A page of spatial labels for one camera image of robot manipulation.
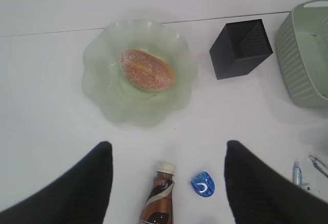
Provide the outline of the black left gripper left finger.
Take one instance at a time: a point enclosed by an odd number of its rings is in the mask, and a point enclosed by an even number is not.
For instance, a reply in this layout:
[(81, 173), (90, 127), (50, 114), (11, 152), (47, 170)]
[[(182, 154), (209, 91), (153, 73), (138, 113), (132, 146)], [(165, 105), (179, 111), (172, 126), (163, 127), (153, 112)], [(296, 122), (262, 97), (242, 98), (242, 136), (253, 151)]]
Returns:
[(103, 141), (57, 180), (2, 211), (1, 223), (103, 223), (112, 182), (112, 145)]

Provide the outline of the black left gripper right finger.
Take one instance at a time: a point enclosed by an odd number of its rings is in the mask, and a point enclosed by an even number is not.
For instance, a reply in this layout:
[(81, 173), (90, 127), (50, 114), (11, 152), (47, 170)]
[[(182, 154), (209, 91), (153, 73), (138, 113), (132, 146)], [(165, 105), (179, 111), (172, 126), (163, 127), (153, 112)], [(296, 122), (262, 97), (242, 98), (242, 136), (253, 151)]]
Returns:
[(236, 223), (327, 223), (327, 203), (297, 187), (237, 140), (227, 142), (227, 199)]

